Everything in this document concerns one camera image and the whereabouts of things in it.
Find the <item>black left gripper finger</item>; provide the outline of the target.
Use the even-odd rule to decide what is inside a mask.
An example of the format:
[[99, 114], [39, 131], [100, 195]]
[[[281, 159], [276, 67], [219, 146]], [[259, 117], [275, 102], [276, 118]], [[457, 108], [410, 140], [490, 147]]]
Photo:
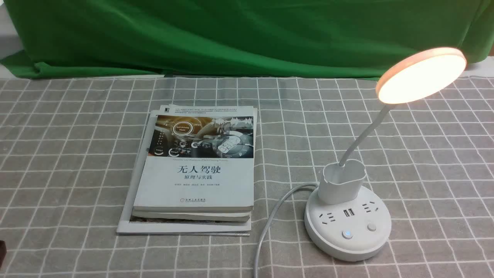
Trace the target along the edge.
[[0, 241], [0, 267], [5, 261], [5, 257], [7, 256], [7, 245], [5, 241]]

